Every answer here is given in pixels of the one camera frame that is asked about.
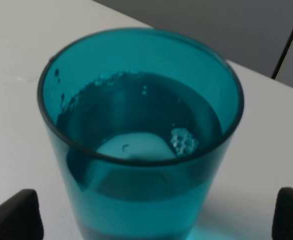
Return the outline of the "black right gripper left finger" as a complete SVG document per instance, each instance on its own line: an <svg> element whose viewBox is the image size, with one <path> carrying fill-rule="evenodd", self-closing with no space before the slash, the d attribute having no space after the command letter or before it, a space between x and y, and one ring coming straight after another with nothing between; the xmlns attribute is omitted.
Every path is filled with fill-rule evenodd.
<svg viewBox="0 0 293 240"><path fill-rule="evenodd" d="M34 189L22 189L0 205L0 240L43 238L44 226Z"/></svg>

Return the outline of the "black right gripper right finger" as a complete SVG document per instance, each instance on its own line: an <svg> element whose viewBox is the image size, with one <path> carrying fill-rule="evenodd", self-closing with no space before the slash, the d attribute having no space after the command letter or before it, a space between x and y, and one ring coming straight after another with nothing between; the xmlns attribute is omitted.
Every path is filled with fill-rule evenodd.
<svg viewBox="0 0 293 240"><path fill-rule="evenodd" d="M293 240L293 188L282 187L277 194L271 237Z"/></svg>

